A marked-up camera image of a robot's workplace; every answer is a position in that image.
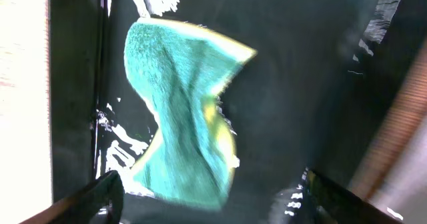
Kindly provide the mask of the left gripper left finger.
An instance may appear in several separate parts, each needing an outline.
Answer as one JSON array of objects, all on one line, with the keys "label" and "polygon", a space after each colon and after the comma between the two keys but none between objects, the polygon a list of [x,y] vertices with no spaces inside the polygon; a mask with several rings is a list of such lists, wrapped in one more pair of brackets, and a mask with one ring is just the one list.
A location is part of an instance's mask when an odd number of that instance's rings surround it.
[{"label": "left gripper left finger", "polygon": [[99,210],[107,209],[106,223],[119,224],[124,188],[116,170],[108,171],[72,196],[61,199],[22,224],[89,223]]}]

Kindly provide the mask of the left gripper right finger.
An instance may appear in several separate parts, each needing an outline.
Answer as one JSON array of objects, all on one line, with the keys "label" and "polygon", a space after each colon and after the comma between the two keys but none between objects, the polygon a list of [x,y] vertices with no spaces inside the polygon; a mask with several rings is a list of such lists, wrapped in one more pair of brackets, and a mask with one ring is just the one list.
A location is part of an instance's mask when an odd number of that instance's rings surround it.
[{"label": "left gripper right finger", "polygon": [[335,223],[401,224],[402,221],[363,201],[317,171],[306,169],[306,188],[310,201]]}]

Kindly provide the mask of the green yellow sponge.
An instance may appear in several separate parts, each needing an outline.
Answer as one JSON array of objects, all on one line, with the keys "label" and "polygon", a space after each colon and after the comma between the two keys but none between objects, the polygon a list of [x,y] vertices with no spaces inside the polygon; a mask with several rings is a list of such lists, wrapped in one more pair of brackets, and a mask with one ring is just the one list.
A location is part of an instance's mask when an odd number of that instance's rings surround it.
[{"label": "green yellow sponge", "polygon": [[123,52],[129,84],[157,123],[131,178],[158,199],[220,210],[234,178],[234,132],[220,95],[256,50],[192,23],[141,18]]}]

